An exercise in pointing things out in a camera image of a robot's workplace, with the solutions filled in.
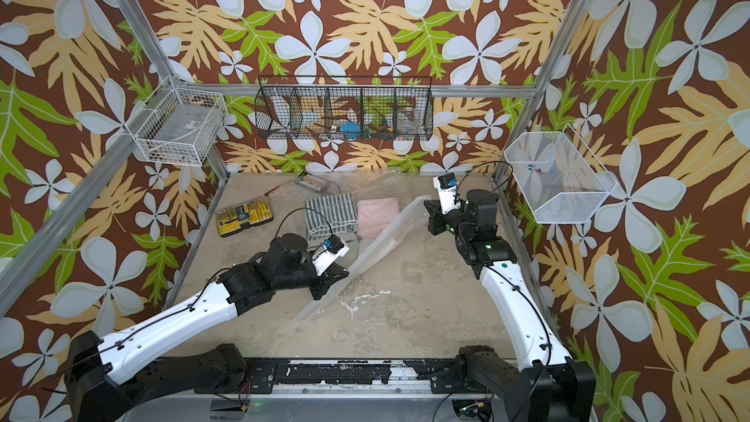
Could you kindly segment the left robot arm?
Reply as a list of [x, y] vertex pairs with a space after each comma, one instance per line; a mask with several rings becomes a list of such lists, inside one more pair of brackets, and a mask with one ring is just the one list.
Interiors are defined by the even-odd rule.
[[170, 358], [191, 338], [270, 302], [281, 290], [306, 288], [316, 300], [349, 272], [338, 265], [350, 248], [336, 234], [316, 251], [298, 234], [271, 241], [266, 252], [224, 268], [197, 295], [125, 330], [101, 337], [88, 331], [72, 341], [64, 386], [76, 421], [116, 421], [144, 402], [188, 390], [241, 391], [246, 360], [234, 344]]

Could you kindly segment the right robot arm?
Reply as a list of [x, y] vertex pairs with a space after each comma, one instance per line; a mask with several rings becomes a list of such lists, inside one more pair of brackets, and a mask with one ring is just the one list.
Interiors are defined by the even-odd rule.
[[576, 361], [552, 332], [532, 299], [518, 258], [498, 234], [498, 196], [472, 190], [460, 197], [455, 185], [437, 181], [437, 199], [424, 205], [428, 230], [450, 232], [502, 318], [515, 361], [488, 346], [460, 349], [454, 371], [459, 385], [482, 386], [500, 398], [511, 421], [587, 421], [596, 390], [588, 363]]

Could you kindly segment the green white striped towel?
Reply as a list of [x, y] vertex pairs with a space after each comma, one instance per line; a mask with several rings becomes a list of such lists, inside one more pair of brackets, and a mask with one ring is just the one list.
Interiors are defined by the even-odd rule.
[[307, 240], [322, 241], [330, 234], [356, 232], [357, 207], [351, 193], [315, 197], [304, 203]]

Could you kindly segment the pink towel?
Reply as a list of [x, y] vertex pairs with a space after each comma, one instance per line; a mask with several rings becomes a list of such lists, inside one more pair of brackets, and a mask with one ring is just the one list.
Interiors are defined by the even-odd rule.
[[357, 234], [363, 240], [375, 240], [399, 214], [395, 197], [361, 200], [357, 203]]

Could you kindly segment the clear plastic vacuum bag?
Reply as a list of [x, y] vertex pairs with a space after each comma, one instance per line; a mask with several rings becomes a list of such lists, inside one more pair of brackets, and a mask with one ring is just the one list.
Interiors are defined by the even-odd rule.
[[[375, 240], [390, 240], [392, 251], [356, 277], [334, 284], [320, 300], [300, 290], [281, 292], [251, 313], [236, 338], [255, 357], [423, 358], [444, 357], [437, 332], [439, 285], [431, 267], [425, 198], [435, 195], [428, 177], [372, 176], [355, 193], [357, 201], [395, 197], [400, 214]], [[373, 240], [358, 237], [343, 260], [350, 269]]]

